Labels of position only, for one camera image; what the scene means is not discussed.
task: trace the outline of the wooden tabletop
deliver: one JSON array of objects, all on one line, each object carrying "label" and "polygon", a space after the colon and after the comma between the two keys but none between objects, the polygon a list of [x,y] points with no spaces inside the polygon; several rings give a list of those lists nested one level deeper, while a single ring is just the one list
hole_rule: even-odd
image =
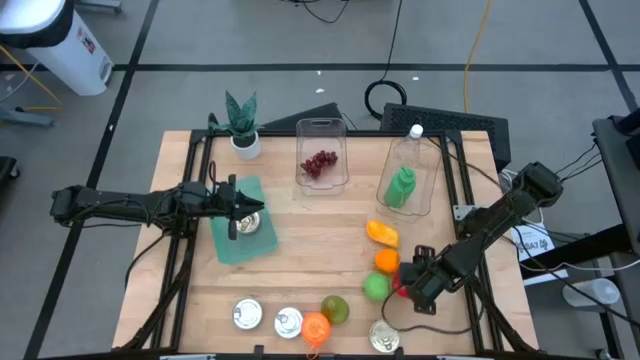
[{"label": "wooden tabletop", "polygon": [[[182,179],[189,132],[166,132],[160,148],[151,190],[174,187]],[[341,195],[305,197],[295,182],[296,138],[261,138],[262,153],[250,161],[238,158],[227,138],[216,138],[212,159],[217,176],[229,173],[238,178],[257,175],[262,182],[278,249],[267,256],[239,265],[221,264],[208,219],[201,220],[192,276],[183,323],[181,352],[250,353],[262,344],[267,353],[306,353],[309,345],[300,337],[286,340],[274,330],[278,310],[293,306],[303,315],[319,311],[322,299],[340,295],[349,303],[347,322],[331,329],[322,352],[375,354],[369,342],[369,328],[380,318],[380,304],[372,303],[362,292],[362,282],[373,271],[373,259],[382,247],[365,234],[367,220],[379,219],[395,226],[401,238],[403,261],[411,261],[418,244],[440,251],[455,242],[453,221],[444,172],[438,171],[431,199],[431,212],[410,224],[381,217],[376,211],[376,190],[390,138],[347,138],[349,182]],[[485,132],[463,132],[467,162],[492,176],[496,175],[493,156]],[[457,164],[454,175],[460,187]],[[194,169],[197,176],[198,166]],[[469,169],[473,194],[478,205],[497,200],[500,189],[477,171]],[[136,253],[160,234],[156,228],[142,228]],[[157,304],[167,259],[169,240],[146,254],[131,273],[114,346],[128,341]],[[529,312],[514,247],[499,240],[486,252],[495,301],[512,326],[530,345],[537,341]],[[262,323],[244,331],[232,321],[236,302],[251,297],[263,307]],[[410,300],[394,297],[386,310],[389,321],[398,327],[428,324],[443,329],[469,326],[463,291],[443,293],[437,300],[435,316],[413,311]],[[173,323],[173,307],[166,324]],[[491,335],[483,319],[484,346],[491,347]],[[169,343],[171,325],[166,326],[164,345]],[[473,354],[471,334],[442,335],[426,330],[401,334],[405,354]]]}]

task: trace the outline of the tin can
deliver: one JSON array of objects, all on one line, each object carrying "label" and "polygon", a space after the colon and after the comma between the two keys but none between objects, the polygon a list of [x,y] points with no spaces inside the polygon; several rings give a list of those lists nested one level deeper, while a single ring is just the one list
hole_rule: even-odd
[{"label": "tin can", "polygon": [[284,308],[278,311],[274,326],[278,335],[293,339],[302,331],[302,314],[298,309]]},{"label": "tin can", "polygon": [[262,307],[253,299],[240,300],[233,308],[233,322],[243,330],[258,326],[262,320]]},{"label": "tin can", "polygon": [[242,218],[240,221],[236,221],[236,229],[243,235],[250,235],[256,232],[260,227],[260,214],[254,212],[253,214]]},{"label": "tin can", "polygon": [[369,340],[376,350],[383,353],[394,352],[400,346],[400,334],[382,319],[371,326]]}]

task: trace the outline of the red grapes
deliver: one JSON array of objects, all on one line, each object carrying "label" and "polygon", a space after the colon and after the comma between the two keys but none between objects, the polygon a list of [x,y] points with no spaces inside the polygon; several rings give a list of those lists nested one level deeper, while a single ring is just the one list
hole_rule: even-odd
[{"label": "red grapes", "polygon": [[338,161],[338,155],[335,151],[320,151],[313,155],[312,158],[300,164],[300,167],[310,175],[312,178],[317,179],[320,176],[320,172],[323,167],[335,165]]}]

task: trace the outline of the white trash can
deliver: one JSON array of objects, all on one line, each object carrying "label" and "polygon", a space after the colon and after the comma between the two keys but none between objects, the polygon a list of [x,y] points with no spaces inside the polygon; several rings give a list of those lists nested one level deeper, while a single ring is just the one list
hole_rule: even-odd
[{"label": "white trash can", "polygon": [[73,0],[5,0],[0,42],[26,49],[78,95],[98,95],[107,89],[113,62],[73,5]]}]

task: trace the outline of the orange bell pepper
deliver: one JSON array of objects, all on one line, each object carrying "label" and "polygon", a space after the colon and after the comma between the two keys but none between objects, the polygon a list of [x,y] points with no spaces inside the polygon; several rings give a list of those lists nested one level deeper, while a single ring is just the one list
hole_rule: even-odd
[{"label": "orange bell pepper", "polygon": [[373,240],[392,248],[398,248],[400,238],[398,232],[390,226],[379,221],[369,220],[367,222],[367,235]]}]

